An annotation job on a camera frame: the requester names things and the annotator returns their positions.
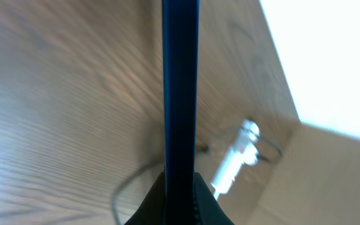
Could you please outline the blue Galaxy smartphone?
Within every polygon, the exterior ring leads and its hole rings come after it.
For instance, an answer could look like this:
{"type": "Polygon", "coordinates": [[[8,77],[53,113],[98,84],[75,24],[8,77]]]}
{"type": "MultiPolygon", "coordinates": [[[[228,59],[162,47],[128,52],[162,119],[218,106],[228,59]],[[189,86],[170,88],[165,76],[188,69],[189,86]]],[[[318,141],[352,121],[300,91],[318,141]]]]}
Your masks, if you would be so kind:
{"type": "Polygon", "coordinates": [[[193,224],[199,1],[162,1],[166,224],[193,224]]]}

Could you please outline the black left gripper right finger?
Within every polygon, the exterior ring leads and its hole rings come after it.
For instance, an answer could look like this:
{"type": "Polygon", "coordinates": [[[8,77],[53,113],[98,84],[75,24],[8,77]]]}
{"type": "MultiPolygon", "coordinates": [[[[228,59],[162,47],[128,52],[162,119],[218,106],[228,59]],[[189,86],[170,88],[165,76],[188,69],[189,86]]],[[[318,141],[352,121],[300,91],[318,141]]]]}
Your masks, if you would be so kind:
{"type": "Polygon", "coordinates": [[[194,173],[194,219],[200,225],[234,225],[198,172],[194,173]]]}

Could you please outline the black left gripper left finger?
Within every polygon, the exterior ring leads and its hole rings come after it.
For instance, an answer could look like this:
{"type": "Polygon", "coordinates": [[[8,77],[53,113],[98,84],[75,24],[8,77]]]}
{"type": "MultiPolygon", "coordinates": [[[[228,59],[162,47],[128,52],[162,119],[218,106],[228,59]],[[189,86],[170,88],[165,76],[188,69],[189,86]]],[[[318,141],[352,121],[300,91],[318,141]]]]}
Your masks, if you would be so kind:
{"type": "Polygon", "coordinates": [[[136,212],[125,225],[161,225],[165,207],[166,187],[165,175],[162,172],[136,212]]]}

